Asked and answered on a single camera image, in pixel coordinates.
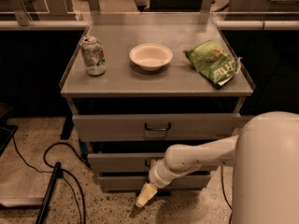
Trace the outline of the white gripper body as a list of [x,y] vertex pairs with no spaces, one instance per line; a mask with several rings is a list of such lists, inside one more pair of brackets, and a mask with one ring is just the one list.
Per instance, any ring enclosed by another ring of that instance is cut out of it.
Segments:
[[157,160],[154,168],[149,169],[149,182],[158,189],[168,186],[174,179],[174,173],[167,168],[164,159]]

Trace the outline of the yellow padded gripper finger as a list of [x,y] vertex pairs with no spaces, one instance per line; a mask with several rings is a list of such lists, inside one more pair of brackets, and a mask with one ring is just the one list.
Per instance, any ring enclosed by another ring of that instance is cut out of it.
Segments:
[[141,192],[139,193],[135,205],[142,208],[149,200],[151,200],[157,193],[157,188],[149,183],[145,183]]

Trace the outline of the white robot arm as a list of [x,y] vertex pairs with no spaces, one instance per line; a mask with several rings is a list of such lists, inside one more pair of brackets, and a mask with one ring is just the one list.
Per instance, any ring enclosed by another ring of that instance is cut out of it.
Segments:
[[173,145],[151,163],[136,205],[204,165],[233,168],[232,224],[299,224],[299,115],[268,112],[238,135],[199,146]]

